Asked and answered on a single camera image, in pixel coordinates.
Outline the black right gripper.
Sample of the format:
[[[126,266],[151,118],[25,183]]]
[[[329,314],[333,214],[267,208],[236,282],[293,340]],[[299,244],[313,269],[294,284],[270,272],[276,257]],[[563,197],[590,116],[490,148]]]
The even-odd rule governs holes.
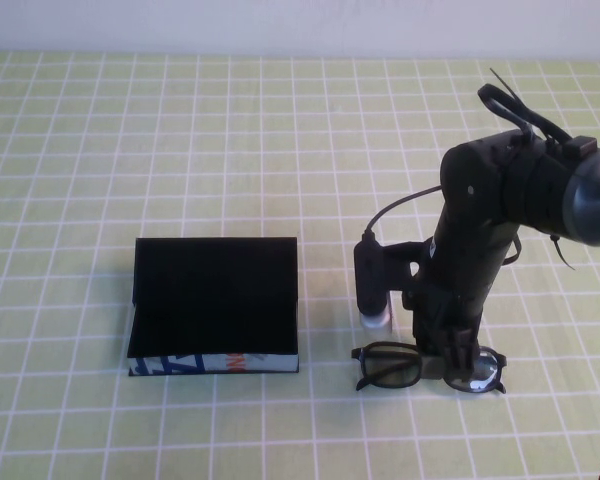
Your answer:
[[[454,380],[474,374],[484,304],[495,278],[490,272],[448,289],[420,274],[402,273],[402,304],[412,312],[421,379],[442,379],[446,365]]]

